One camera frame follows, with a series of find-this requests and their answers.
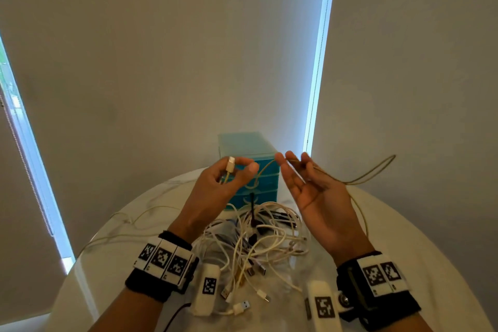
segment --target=white table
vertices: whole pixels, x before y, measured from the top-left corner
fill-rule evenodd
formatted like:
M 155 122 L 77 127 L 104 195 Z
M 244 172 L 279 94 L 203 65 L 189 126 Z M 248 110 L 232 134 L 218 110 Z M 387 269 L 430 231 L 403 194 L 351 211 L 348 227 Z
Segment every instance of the white table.
M 126 205 L 122 211 L 136 217 L 155 205 L 183 207 L 193 187 L 193 180 L 200 171 L 192 171 L 155 186 Z M 350 187 L 349 191 L 362 206 L 369 224 L 370 240 L 378 250 L 389 254 L 399 264 L 412 287 L 412 294 L 422 307 L 422 316 L 435 332 L 493 331 L 465 280 L 424 234 L 375 197 L 354 187 Z M 295 207 L 282 180 L 278 201 Z M 123 224 L 124 218 L 116 216 L 100 229 L 96 237 L 119 233 L 159 234 L 169 226 L 177 213 L 173 209 L 154 209 L 141 218 L 136 227 Z M 145 237 L 120 237 L 85 250 L 62 285 L 46 331 L 87 331 L 123 289 L 132 263 L 146 241 Z M 337 274 L 331 257 L 315 241 L 311 242 L 310 248 L 308 255 L 297 259 L 292 280 L 302 286 L 307 279 L 322 279 L 328 281 L 332 289 L 336 289 Z M 238 298 L 241 298 L 240 301 L 249 299 L 252 307 L 247 312 L 240 316 L 193 317 L 182 311 L 170 331 L 305 331 L 307 320 L 302 294 L 290 289 L 272 274 L 253 278 L 255 285 L 271 296 L 271 303 L 265 303 L 249 286 L 244 286 Z M 163 331 L 167 321 L 183 303 L 184 296 L 173 293 L 165 304 L 156 331 Z M 221 305 L 223 300 L 220 298 L 218 306 Z M 358 320 L 353 323 L 343 322 L 343 329 L 363 330 Z

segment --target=hand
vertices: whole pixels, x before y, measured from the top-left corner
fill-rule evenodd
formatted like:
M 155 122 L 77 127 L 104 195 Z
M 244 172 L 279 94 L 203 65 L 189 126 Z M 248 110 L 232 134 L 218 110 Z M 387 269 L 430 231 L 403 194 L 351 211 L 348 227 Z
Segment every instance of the hand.
M 216 219 L 237 190 L 249 183 L 258 173 L 259 164 L 254 160 L 235 158 L 235 164 L 246 167 L 243 170 L 235 169 L 235 178 L 229 183 L 219 184 L 227 163 L 228 157 L 218 160 L 202 171 L 182 211 L 168 228 L 169 231 L 192 243 L 202 234 L 204 228 Z
M 301 177 L 289 166 L 293 165 Z M 316 170 L 307 153 L 301 160 L 292 151 L 275 154 L 282 177 L 311 234 L 332 255 L 337 266 L 374 247 L 364 234 L 343 183 Z

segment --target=teal drawer unit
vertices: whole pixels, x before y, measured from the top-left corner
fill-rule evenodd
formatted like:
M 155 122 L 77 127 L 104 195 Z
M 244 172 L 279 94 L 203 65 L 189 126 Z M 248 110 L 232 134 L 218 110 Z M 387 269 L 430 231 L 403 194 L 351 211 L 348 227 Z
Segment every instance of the teal drawer unit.
M 264 171 L 258 178 L 242 187 L 237 194 L 230 200 L 237 209 L 250 202 L 250 195 L 254 193 L 254 199 L 257 203 L 268 201 L 277 201 L 278 176 L 280 168 L 273 161 L 276 149 L 267 141 L 259 132 L 252 133 L 228 133 L 218 135 L 218 146 L 220 158 L 224 156 L 243 156 L 254 159 L 259 164 L 259 171 Z

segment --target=wristband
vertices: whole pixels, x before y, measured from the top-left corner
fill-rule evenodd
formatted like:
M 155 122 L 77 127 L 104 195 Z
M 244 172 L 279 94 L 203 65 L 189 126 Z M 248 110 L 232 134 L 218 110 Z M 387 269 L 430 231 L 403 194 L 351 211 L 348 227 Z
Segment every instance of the wristband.
M 369 332 L 420 311 L 399 268 L 381 252 L 346 261 L 337 268 L 337 274 L 337 288 Z
M 184 294 L 199 263 L 191 250 L 192 246 L 182 238 L 164 231 L 147 242 L 124 284 L 129 290 L 161 303 L 173 291 Z

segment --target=wall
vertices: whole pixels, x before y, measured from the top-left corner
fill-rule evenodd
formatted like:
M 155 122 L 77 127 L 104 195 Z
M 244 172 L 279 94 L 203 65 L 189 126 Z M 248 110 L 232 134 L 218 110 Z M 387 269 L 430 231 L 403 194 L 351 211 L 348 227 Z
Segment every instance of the wall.
M 333 0 L 312 153 L 419 227 L 498 327 L 497 0 Z
M 0 0 L 0 33 L 77 253 L 110 214 L 217 159 L 300 150 L 322 0 Z
M 0 107 L 0 324 L 50 310 L 65 276 L 3 112 Z

